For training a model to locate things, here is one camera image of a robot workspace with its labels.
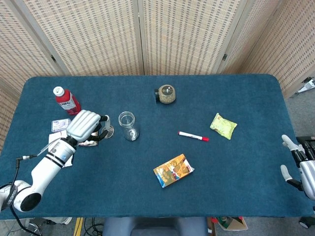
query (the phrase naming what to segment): red bottle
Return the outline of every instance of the red bottle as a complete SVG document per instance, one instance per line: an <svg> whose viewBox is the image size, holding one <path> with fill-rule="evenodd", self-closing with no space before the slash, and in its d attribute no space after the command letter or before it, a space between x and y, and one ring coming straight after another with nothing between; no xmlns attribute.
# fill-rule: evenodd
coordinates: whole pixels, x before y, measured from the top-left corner
<svg viewBox="0 0 315 236"><path fill-rule="evenodd" d="M69 115L76 115L81 111L80 103L69 90L62 87L55 87L53 92L56 96L56 101Z"/></svg>

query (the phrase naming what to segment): blue table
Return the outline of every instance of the blue table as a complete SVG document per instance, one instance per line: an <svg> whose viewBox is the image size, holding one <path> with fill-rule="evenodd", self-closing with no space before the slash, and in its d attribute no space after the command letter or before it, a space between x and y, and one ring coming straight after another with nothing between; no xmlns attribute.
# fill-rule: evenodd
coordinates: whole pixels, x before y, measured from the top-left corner
<svg viewBox="0 0 315 236"><path fill-rule="evenodd" d="M154 89L171 84L177 99L157 104ZM289 186L280 165L298 171L281 135L294 139L280 86L273 76L34 77L23 89L0 157L0 180L13 179L15 158L48 142L51 121L73 118L55 102L55 86L69 89L83 109L109 115L114 136L79 147L40 204L20 217L72 216L301 216L312 201ZM132 111L141 131L123 137L118 116ZM238 123L228 140L209 128L216 113ZM181 137L181 130L210 142ZM184 153L195 171L161 188L153 168ZM18 179L32 183L41 157L21 163ZM13 218L9 210L1 219Z"/></svg>

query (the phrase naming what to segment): red marker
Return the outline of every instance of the red marker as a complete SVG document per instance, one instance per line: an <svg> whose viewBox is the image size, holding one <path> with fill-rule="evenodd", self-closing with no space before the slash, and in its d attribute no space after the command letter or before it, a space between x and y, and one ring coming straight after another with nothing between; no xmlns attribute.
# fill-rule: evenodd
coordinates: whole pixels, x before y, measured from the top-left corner
<svg viewBox="0 0 315 236"><path fill-rule="evenodd" d="M202 141L205 141L205 142L209 141L209 138L207 138L207 137L201 137L201 136L185 133L185 132L182 132L182 131L179 131L178 135L190 137L190 138L193 138L193 139L199 139L199 140L202 140Z"/></svg>

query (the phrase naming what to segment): clear glass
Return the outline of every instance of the clear glass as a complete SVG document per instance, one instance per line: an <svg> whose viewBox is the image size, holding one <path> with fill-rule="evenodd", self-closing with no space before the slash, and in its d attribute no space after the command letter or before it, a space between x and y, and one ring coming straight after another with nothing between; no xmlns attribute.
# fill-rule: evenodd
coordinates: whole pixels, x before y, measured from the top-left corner
<svg viewBox="0 0 315 236"><path fill-rule="evenodd" d="M122 112L118 118L119 125L122 127L124 136L129 141L135 141L139 136L139 127L136 118L131 112Z"/></svg>

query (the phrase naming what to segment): white robotic arm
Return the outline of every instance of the white robotic arm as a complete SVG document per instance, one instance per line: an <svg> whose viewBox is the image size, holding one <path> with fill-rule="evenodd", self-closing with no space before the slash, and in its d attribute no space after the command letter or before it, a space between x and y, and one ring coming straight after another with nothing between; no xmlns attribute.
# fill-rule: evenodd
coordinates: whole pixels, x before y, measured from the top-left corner
<svg viewBox="0 0 315 236"><path fill-rule="evenodd" d="M107 127L109 116L100 116L85 110L80 111L66 129L68 136L56 141L51 151L32 170L33 183L31 186L22 180L17 180L14 181L13 188L11 188L11 184L0 187L0 211L11 204L21 212L36 207L48 184L70 156L75 153L77 144L85 140L100 141L105 137L108 130L104 130L99 136L91 136L93 132L101 128L101 121L105 121L105 127Z"/></svg>
<svg viewBox="0 0 315 236"><path fill-rule="evenodd" d="M300 191L304 191L306 196L315 201L315 149L307 142L303 144L307 148L296 145L287 135L282 135L283 145L288 147L294 158L297 168L299 169L301 182L293 179L289 174L287 167L281 165L281 173L285 181Z"/></svg>

